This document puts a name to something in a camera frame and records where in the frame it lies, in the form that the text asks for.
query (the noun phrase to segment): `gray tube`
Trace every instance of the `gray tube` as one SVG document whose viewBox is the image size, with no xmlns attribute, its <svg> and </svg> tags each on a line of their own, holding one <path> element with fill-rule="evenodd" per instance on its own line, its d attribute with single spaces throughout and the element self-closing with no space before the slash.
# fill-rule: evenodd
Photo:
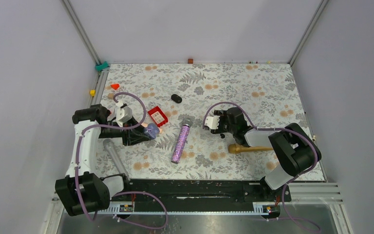
<svg viewBox="0 0 374 234">
<path fill-rule="evenodd" d="M 118 156 L 117 151 L 115 150 L 114 142 L 110 139 L 105 139 L 102 143 L 104 144 L 104 149 L 108 152 L 115 167 L 117 168 L 118 173 L 124 173 L 127 176 L 128 180 L 130 180 L 130 176 L 125 169 L 120 157 Z"/>
</svg>

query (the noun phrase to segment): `wooden handle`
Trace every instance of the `wooden handle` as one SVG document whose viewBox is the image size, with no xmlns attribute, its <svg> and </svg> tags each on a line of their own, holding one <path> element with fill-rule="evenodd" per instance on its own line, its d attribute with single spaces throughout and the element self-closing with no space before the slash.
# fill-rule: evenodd
<svg viewBox="0 0 374 234">
<path fill-rule="evenodd" d="M 244 147 L 239 144 L 231 144 L 228 146 L 228 152 L 231 154 L 238 154 L 241 152 L 265 151 L 265 150 L 273 150 L 273 148 L 268 148 L 264 146 Z"/>
</svg>

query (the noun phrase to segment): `orange triangle block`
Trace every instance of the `orange triangle block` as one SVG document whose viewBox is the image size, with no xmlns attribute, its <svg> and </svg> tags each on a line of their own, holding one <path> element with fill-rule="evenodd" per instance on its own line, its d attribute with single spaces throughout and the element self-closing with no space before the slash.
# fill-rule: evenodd
<svg viewBox="0 0 374 234">
<path fill-rule="evenodd" d="M 112 84 L 111 85 L 111 88 L 113 88 L 114 90 L 117 90 L 119 87 L 120 87 L 120 84 Z"/>
</svg>

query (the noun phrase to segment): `white wall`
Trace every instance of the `white wall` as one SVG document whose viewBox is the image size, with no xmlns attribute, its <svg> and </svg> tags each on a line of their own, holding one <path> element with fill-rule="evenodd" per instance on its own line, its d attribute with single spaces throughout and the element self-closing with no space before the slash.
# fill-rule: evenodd
<svg viewBox="0 0 374 234">
<path fill-rule="evenodd" d="M 374 1 L 330 1 L 294 74 L 355 234 L 374 233 Z"/>
<path fill-rule="evenodd" d="M 108 62 L 287 62 L 320 0 L 71 0 Z"/>
<path fill-rule="evenodd" d="M 94 63 L 58 0 L 0 0 L 0 233 L 36 234 Z"/>
</svg>

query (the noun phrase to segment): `floral tablecloth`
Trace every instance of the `floral tablecloth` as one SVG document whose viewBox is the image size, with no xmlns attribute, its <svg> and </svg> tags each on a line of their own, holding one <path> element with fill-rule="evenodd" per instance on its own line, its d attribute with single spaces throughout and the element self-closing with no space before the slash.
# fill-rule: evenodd
<svg viewBox="0 0 374 234">
<path fill-rule="evenodd" d="M 120 84 L 117 91 L 110 87 L 114 83 Z M 139 96 L 147 110 L 159 106 L 168 117 L 168 123 L 161 127 L 164 132 L 156 140 L 124 147 L 120 138 L 113 139 L 131 178 L 253 180 L 272 171 L 279 163 L 273 151 L 229 154 L 227 147 L 234 143 L 231 134 L 221 139 L 201 128 L 206 110 L 220 101 L 239 104 L 259 127 L 296 122 L 310 135 L 288 64 L 112 64 L 101 104 L 112 110 L 112 96 L 122 91 Z M 172 94 L 178 94 L 183 102 L 172 101 Z M 119 98 L 140 120 L 138 102 L 131 97 Z M 220 105 L 217 109 L 229 107 Z M 174 164 L 170 159 L 185 117 L 194 123 L 180 163 Z M 102 139 L 96 152 L 99 175 L 117 173 Z M 300 180 L 323 181 L 320 165 Z"/>
</svg>

